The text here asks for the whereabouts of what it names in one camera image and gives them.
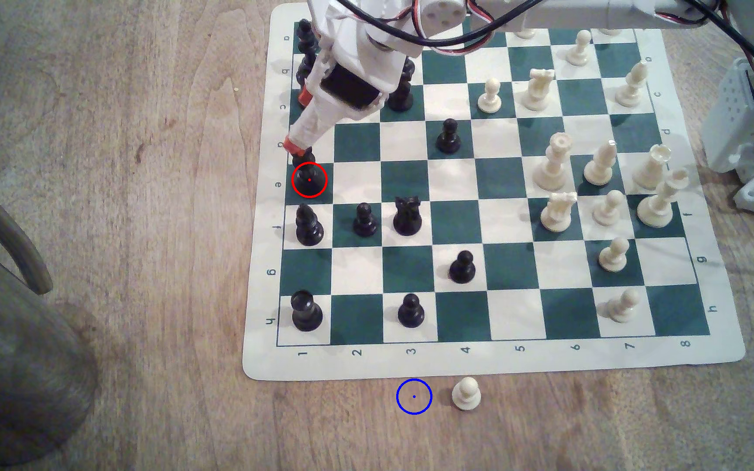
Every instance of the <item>black chess piece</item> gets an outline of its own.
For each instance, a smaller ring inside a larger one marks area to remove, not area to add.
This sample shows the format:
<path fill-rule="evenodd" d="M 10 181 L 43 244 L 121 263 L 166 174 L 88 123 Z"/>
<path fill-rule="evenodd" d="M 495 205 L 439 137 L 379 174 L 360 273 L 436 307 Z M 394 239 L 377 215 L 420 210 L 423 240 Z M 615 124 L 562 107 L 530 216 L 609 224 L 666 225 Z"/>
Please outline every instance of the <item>black chess piece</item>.
<path fill-rule="evenodd" d="M 302 332 L 316 330 L 322 323 L 322 308 L 313 302 L 313 295 L 307 290 L 300 290 L 290 297 L 292 306 L 292 323 Z"/>
<path fill-rule="evenodd" d="M 394 215 L 392 224 L 394 230 L 401 236 L 413 236 L 421 230 L 421 200 L 417 196 L 410 198 L 394 198 L 394 207 L 397 214 Z"/>
<path fill-rule="evenodd" d="M 377 220 L 371 212 L 371 205 L 357 205 L 357 217 L 353 218 L 353 232 L 360 237 L 371 237 L 377 232 Z"/>
<path fill-rule="evenodd" d="M 435 146 L 445 154 L 455 154 L 462 146 L 462 139 L 458 136 L 458 123 L 452 118 L 444 120 L 442 133 L 435 140 Z"/>
<path fill-rule="evenodd" d="M 424 322 L 424 308 L 417 295 L 409 293 L 403 296 L 403 304 L 397 309 L 397 320 L 408 328 L 415 328 Z"/>
<path fill-rule="evenodd" d="M 324 238 L 324 226 L 310 206 L 304 203 L 296 209 L 296 239 L 303 246 L 312 247 Z"/>
<path fill-rule="evenodd" d="M 476 265 L 470 251 L 458 252 L 458 258 L 450 265 L 450 279 L 455 283 L 470 283 L 476 276 Z"/>

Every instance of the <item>green square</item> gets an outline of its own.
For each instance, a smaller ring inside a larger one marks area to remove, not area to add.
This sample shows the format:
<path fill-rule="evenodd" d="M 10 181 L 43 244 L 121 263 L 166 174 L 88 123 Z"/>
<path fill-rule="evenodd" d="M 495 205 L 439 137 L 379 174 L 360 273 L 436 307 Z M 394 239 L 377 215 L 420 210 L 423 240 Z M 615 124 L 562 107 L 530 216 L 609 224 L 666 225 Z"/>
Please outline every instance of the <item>green square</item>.
<path fill-rule="evenodd" d="M 281 252 L 281 295 L 300 289 L 330 294 L 331 249 L 291 249 Z"/>
<path fill-rule="evenodd" d="M 477 158 L 479 198 L 525 198 L 523 160 L 519 157 Z"/>
<path fill-rule="evenodd" d="M 548 204 L 549 198 L 529 198 L 529 219 L 535 242 L 580 241 L 584 238 L 577 203 L 572 205 L 572 222 L 563 232 L 552 232 L 539 221 L 539 215 Z"/>
<path fill-rule="evenodd" d="M 473 158 L 473 132 L 470 120 L 456 120 L 458 128 L 456 134 L 462 140 L 462 145 L 455 154 L 445 154 L 435 146 L 435 140 L 444 130 L 443 121 L 426 122 L 426 157 L 427 158 Z"/>
<path fill-rule="evenodd" d="M 421 53 L 424 85 L 463 84 L 467 82 L 464 57 L 440 55 L 435 51 Z"/>
<path fill-rule="evenodd" d="M 546 338 L 576 340 L 601 337 L 592 288 L 541 289 L 539 297 L 543 305 Z"/>
<path fill-rule="evenodd" d="M 380 224 L 380 203 L 371 203 L 371 214 Z M 382 245 L 382 231 L 377 228 L 374 235 L 360 237 L 353 231 L 353 221 L 357 219 L 357 205 L 333 205 L 333 246 L 334 247 L 376 247 Z"/>
<path fill-rule="evenodd" d="M 480 244 L 478 199 L 469 201 L 432 201 L 433 244 Z"/>
<path fill-rule="evenodd" d="M 598 263 L 598 255 L 605 247 L 609 247 L 613 241 L 584 241 L 586 245 L 586 260 L 589 263 L 589 271 L 592 276 L 592 286 L 594 287 L 621 287 L 621 286 L 642 286 L 644 278 L 642 276 L 642 265 L 638 261 L 638 252 L 636 251 L 636 241 L 628 240 L 630 248 L 625 256 L 627 264 L 618 272 L 608 272 Z"/>
<path fill-rule="evenodd" d="M 526 46 L 508 48 L 508 61 L 511 63 L 511 80 L 527 82 L 532 69 L 554 69 L 549 46 Z"/>
<path fill-rule="evenodd" d="M 333 162 L 380 160 L 380 123 L 337 124 L 333 129 Z"/>
<path fill-rule="evenodd" d="M 479 96 L 484 95 L 484 83 L 467 84 L 467 92 L 470 96 L 470 117 L 471 119 L 493 119 L 493 118 L 515 118 L 517 112 L 514 109 L 514 89 L 511 82 L 503 82 L 499 85 L 499 98 L 502 99 L 502 105 L 496 113 L 485 113 L 479 109 L 476 101 Z"/>
<path fill-rule="evenodd" d="M 534 244 L 485 244 L 487 289 L 536 289 L 537 265 Z"/>
<path fill-rule="evenodd" d="M 627 207 L 630 208 L 630 219 L 634 223 L 634 236 L 637 239 L 649 239 L 659 237 L 685 237 L 685 227 L 683 226 L 682 215 L 679 213 L 679 205 L 671 203 L 671 209 L 674 215 L 671 216 L 671 222 L 663 228 L 657 229 L 644 224 L 638 215 L 636 209 L 639 203 L 650 195 L 627 195 Z"/>
<path fill-rule="evenodd" d="M 432 246 L 383 247 L 383 293 L 432 291 Z"/>
<path fill-rule="evenodd" d="M 605 115 L 607 101 L 601 79 L 557 80 L 563 116 Z"/>
<path fill-rule="evenodd" d="M 620 153 L 646 153 L 654 144 L 662 143 L 654 113 L 610 115 L 610 124 Z"/>
<path fill-rule="evenodd" d="M 484 342 L 490 340 L 487 293 L 436 293 L 439 342 Z"/>
<path fill-rule="evenodd" d="M 383 343 L 382 294 L 334 295 L 330 305 L 330 345 Z"/>
<path fill-rule="evenodd" d="M 380 121 L 383 123 L 393 123 L 398 121 L 424 121 L 424 87 L 423 85 L 413 85 L 411 91 L 412 108 L 398 113 L 388 106 L 380 109 Z"/>
<path fill-rule="evenodd" d="M 656 336 L 709 335 L 697 285 L 647 287 Z"/>
<path fill-rule="evenodd" d="M 562 116 L 517 118 L 517 125 L 524 156 L 545 155 L 552 134 L 566 131 Z"/>
<path fill-rule="evenodd" d="M 429 170 L 425 160 L 380 162 L 380 181 L 384 203 L 393 203 L 398 196 L 429 199 Z"/>
<path fill-rule="evenodd" d="M 636 43 L 596 44 L 601 77 L 625 77 L 642 60 Z"/>

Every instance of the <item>black pawn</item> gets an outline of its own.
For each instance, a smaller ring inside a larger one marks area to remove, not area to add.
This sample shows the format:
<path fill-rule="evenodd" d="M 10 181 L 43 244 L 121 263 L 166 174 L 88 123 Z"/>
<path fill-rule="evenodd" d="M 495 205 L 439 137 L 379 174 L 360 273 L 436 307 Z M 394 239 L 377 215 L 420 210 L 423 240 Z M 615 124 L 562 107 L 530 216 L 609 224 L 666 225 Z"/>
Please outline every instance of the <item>black pawn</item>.
<path fill-rule="evenodd" d="M 316 213 L 304 203 L 296 209 L 296 239 L 303 246 L 315 246 L 324 237 L 324 226 Z"/>
<path fill-rule="evenodd" d="M 408 328 L 415 328 L 424 322 L 424 308 L 418 296 L 412 293 L 403 296 L 403 304 L 397 309 L 397 320 Z"/>
<path fill-rule="evenodd" d="M 450 279 L 456 283 L 470 283 L 476 276 L 473 254 L 469 251 L 458 252 L 458 258 L 450 265 Z"/>
<path fill-rule="evenodd" d="M 357 205 L 357 217 L 353 219 L 353 232 L 360 237 L 371 237 L 374 232 L 377 232 L 377 221 L 368 203 Z"/>
<path fill-rule="evenodd" d="M 297 291 L 290 297 L 292 323 L 302 332 L 315 330 L 322 323 L 322 308 L 313 302 L 313 295 L 305 290 Z"/>
<path fill-rule="evenodd" d="M 444 120 L 442 133 L 435 140 L 435 146 L 445 154 L 455 154 L 458 148 L 462 146 L 462 139 L 456 134 L 458 123 L 452 118 Z"/>

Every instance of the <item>chess piece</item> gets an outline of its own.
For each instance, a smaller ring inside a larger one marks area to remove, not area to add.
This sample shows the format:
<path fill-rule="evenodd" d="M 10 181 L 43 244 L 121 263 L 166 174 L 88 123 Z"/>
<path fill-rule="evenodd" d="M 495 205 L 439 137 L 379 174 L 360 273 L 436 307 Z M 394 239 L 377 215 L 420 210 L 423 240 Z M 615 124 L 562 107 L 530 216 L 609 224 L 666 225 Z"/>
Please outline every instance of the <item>chess piece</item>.
<path fill-rule="evenodd" d="M 549 86 L 555 79 L 551 69 L 532 69 L 529 71 L 528 90 L 523 93 L 523 106 L 533 112 L 542 112 L 549 106 Z"/>
<path fill-rule="evenodd" d="M 479 384 L 469 376 L 459 381 L 452 389 L 452 402 L 463 411 L 475 409 L 481 401 L 482 391 L 479 391 Z"/>
<path fill-rule="evenodd" d="M 595 206 L 595 209 L 592 209 L 592 219 L 603 226 L 614 225 L 621 217 L 618 207 L 626 200 L 622 192 L 613 189 L 607 193 L 600 204 Z"/>
<path fill-rule="evenodd" d="M 479 96 L 476 105 L 485 113 L 497 113 L 502 107 L 502 98 L 499 98 L 499 80 L 488 79 L 484 84 L 484 93 Z"/>
<path fill-rule="evenodd" d="M 589 61 L 589 55 L 586 53 L 586 48 L 592 41 L 592 33 L 588 29 L 581 29 L 578 31 L 578 36 L 575 39 L 575 46 L 569 49 L 566 53 L 566 60 L 575 67 L 583 67 L 586 62 Z"/>
<path fill-rule="evenodd" d="M 671 149 L 664 144 L 650 147 L 647 162 L 634 169 L 634 182 L 642 188 L 656 189 L 662 181 L 665 164 L 671 159 Z"/>
<path fill-rule="evenodd" d="M 676 201 L 676 194 L 689 185 L 689 173 L 681 168 L 675 170 L 665 181 L 656 187 L 656 194 L 644 198 L 639 202 L 636 215 L 644 224 L 654 228 L 662 228 L 671 222 L 674 209 L 671 203 Z"/>
<path fill-rule="evenodd" d="M 537 186 L 546 191 L 557 191 L 566 184 L 566 169 L 572 149 L 572 138 L 566 133 L 552 134 L 545 149 L 545 161 L 534 169 L 532 178 Z"/>
<path fill-rule="evenodd" d="M 598 253 L 598 264 L 608 272 L 620 272 L 627 265 L 627 250 L 630 242 L 622 237 L 616 237 L 609 247 L 604 247 Z"/>
<path fill-rule="evenodd" d="M 563 232 L 572 222 L 572 205 L 578 193 L 552 193 L 549 203 L 539 214 L 539 222 L 552 232 Z"/>
<path fill-rule="evenodd" d="M 584 167 L 584 178 L 595 186 L 610 183 L 613 178 L 613 164 L 616 162 L 617 148 L 615 141 L 607 141 L 592 154 L 592 160 Z"/>
<path fill-rule="evenodd" d="M 641 61 L 625 77 L 626 84 L 616 92 L 616 102 L 621 106 L 633 108 L 642 101 L 642 89 L 648 78 L 648 65 Z"/>

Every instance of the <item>captured white pawn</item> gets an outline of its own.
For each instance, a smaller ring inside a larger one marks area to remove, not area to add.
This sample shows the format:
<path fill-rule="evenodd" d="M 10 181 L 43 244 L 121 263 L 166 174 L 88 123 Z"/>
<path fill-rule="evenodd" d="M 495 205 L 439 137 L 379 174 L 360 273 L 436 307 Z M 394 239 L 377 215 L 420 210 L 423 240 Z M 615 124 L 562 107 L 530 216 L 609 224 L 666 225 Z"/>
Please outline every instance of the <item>captured white pawn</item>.
<path fill-rule="evenodd" d="M 476 105 L 485 113 L 497 113 L 502 107 L 502 98 L 499 98 L 499 80 L 487 79 L 484 84 L 484 93 L 479 96 Z"/>
<path fill-rule="evenodd" d="M 475 409 L 482 401 L 479 384 L 470 376 L 463 378 L 452 389 L 452 402 L 463 411 Z"/>
<path fill-rule="evenodd" d="M 598 254 L 598 264 L 608 272 L 620 272 L 627 265 L 627 250 L 630 242 L 622 237 L 616 237 L 609 247 L 604 247 Z"/>
<path fill-rule="evenodd" d="M 613 178 L 613 164 L 618 155 L 616 142 L 607 141 L 592 154 L 592 160 L 584 167 L 586 181 L 597 186 L 610 183 Z"/>

